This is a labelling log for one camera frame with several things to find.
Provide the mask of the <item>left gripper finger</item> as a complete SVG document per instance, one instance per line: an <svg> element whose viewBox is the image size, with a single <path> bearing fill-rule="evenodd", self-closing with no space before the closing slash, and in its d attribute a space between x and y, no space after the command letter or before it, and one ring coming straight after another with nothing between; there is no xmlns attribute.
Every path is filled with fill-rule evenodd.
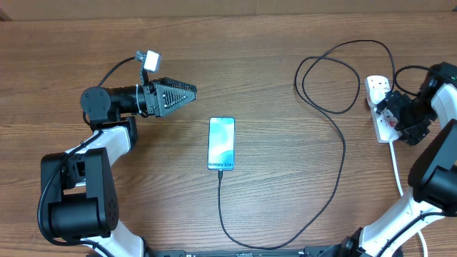
<svg viewBox="0 0 457 257"><path fill-rule="evenodd" d="M175 79L170 79L168 77L163 77L160 79L153 80L154 84L159 84L162 87L161 94L166 93L171 89L179 89L184 91L192 91L195 94L197 93L197 88L193 84L187 84L182 81L177 81Z"/></svg>
<svg viewBox="0 0 457 257"><path fill-rule="evenodd" d="M157 104L160 117L167 116L177 109L196 99L196 94L192 91L184 91L179 89L171 89L164 94L161 94L162 87L157 84Z"/></svg>

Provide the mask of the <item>white power strip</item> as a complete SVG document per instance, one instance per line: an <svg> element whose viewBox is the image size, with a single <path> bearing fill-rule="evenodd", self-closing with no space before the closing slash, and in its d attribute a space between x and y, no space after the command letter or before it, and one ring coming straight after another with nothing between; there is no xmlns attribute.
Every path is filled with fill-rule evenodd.
<svg viewBox="0 0 457 257"><path fill-rule="evenodd" d="M372 75L365 80L366 93L368 95L369 88L391 90L389 81L384 76ZM395 130L398 120L388 110L383 110L380 114L376 113L376 108L371 108L371 116L373 120L374 130L379 143L389 143L396 141L401 137L401 133Z"/></svg>

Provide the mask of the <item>blue Galaxy smartphone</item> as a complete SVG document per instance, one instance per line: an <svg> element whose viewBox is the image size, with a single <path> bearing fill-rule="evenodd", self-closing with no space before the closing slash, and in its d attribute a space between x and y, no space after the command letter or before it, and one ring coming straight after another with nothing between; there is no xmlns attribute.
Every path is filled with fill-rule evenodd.
<svg viewBox="0 0 457 257"><path fill-rule="evenodd" d="M235 118L209 120L208 170L232 171L235 166Z"/></svg>

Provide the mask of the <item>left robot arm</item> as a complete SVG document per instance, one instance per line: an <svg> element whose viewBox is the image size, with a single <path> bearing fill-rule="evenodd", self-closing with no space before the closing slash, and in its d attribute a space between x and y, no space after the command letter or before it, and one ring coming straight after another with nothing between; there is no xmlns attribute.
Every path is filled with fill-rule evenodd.
<svg viewBox="0 0 457 257"><path fill-rule="evenodd" d="M111 167L138 141L135 117L165 117L196 99L197 88L170 78L81 95L92 136L41 160L37 223L56 246L88 246L99 256L153 256L146 240L119 219Z"/></svg>

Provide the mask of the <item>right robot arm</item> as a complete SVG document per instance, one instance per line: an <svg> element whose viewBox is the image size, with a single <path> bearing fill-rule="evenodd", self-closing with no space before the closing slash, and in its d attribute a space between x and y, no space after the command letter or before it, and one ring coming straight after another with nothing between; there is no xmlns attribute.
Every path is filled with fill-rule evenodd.
<svg viewBox="0 0 457 257"><path fill-rule="evenodd" d="M394 118L399 140L415 146L433 121L441 131L412 165L409 190L377 221L322 256L399 256L399 248L427 225L456 216L456 66L442 62L426 71L413 99L366 79L373 119Z"/></svg>

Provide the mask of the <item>white charger plug adapter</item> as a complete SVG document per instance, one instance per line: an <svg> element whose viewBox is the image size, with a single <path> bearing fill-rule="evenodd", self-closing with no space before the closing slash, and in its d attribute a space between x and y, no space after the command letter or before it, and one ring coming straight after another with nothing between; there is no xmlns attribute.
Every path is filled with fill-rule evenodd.
<svg viewBox="0 0 457 257"><path fill-rule="evenodd" d="M389 92L389 90L385 89L375 89L375 88L369 88L368 90L368 95L367 95L367 102L368 105L371 108L376 108L376 106L382 102L382 100L385 99L386 94Z"/></svg>

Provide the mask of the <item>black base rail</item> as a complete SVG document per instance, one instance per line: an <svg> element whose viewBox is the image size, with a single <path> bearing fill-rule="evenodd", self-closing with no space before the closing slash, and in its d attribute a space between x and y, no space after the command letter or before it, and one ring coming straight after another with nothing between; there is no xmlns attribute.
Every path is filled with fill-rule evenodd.
<svg viewBox="0 0 457 257"><path fill-rule="evenodd" d="M341 256L340 246L307 246L302 249L239 250L239 251L153 251L144 256L153 257L332 257Z"/></svg>

